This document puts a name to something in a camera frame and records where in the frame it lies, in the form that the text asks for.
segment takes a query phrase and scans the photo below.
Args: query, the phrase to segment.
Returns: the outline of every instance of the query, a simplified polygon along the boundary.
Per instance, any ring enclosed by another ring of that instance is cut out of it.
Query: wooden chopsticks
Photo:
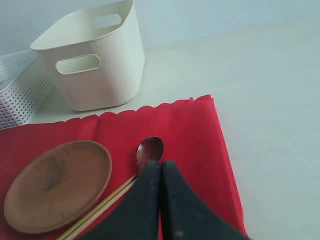
[[[57,240],[73,240],[90,224],[92,224],[102,213],[104,213],[112,204],[121,198],[135,184],[137,175],[132,176],[124,184],[118,187],[113,193],[106,197],[102,202],[89,211],[84,217],[72,225]]]

